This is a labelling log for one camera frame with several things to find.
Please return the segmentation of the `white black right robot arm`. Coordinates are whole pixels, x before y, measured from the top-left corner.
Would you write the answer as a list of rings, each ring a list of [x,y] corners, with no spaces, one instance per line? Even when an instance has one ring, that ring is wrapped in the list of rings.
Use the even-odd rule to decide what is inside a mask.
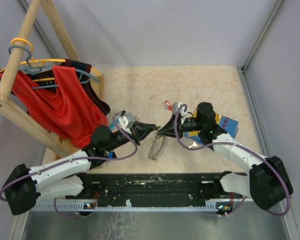
[[[229,193],[236,193],[251,198],[265,211],[286,200],[284,214],[290,210],[293,187],[279,157],[263,156],[236,141],[217,123],[216,112],[209,102],[199,103],[196,115],[191,117],[187,116],[187,105],[184,103],[170,104],[166,101],[163,106],[172,112],[172,116],[158,135],[176,138],[180,142],[184,133],[197,132],[202,146],[193,144],[188,147],[190,151],[210,148],[227,157],[245,173],[223,172],[213,185],[217,197],[225,198]]]

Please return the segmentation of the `steel key ring disc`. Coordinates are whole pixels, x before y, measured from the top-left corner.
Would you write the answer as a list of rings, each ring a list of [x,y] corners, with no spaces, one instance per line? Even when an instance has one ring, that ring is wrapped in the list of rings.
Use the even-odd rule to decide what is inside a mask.
[[[160,158],[162,155],[166,145],[168,142],[168,137],[167,136],[162,136],[162,135],[155,135],[152,138],[152,143],[151,147],[148,153],[148,158],[152,161],[156,161]]]

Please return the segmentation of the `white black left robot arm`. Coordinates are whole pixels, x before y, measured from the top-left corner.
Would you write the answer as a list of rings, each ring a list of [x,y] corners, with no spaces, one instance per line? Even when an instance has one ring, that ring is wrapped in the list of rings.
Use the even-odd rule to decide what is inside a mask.
[[[14,216],[31,210],[37,203],[57,198],[87,199],[93,195],[94,184],[87,171],[106,161],[117,160],[114,150],[131,142],[140,145],[150,133],[158,130],[155,124],[122,120],[123,128],[112,132],[98,126],[88,145],[70,156],[46,165],[14,168],[1,192]]]

